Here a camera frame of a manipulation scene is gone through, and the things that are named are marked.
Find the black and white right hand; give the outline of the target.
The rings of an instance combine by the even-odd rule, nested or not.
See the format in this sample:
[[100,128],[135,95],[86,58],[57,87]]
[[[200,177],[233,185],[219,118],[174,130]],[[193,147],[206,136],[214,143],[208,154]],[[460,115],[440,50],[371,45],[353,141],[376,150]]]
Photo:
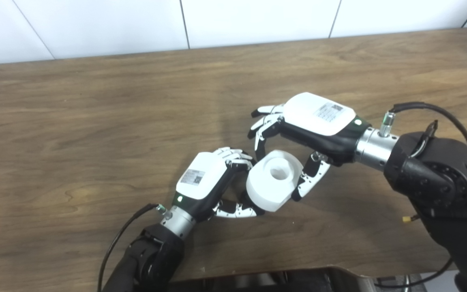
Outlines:
[[309,92],[280,105],[258,107],[251,116],[258,118],[248,131],[248,138],[255,141],[258,161],[266,155],[268,138],[276,135],[313,150],[291,193],[296,202],[313,189],[330,166],[356,161],[358,141],[371,126],[354,109]]

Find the black and white left hand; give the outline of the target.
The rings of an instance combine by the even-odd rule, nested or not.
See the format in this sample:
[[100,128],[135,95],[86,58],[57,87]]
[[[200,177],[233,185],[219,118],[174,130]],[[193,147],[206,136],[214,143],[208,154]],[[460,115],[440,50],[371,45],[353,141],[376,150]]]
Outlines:
[[212,217],[247,218],[265,214],[245,192],[243,201],[223,198],[235,176],[250,172],[256,160],[239,148],[222,147],[200,152],[176,183],[172,205],[200,223]]

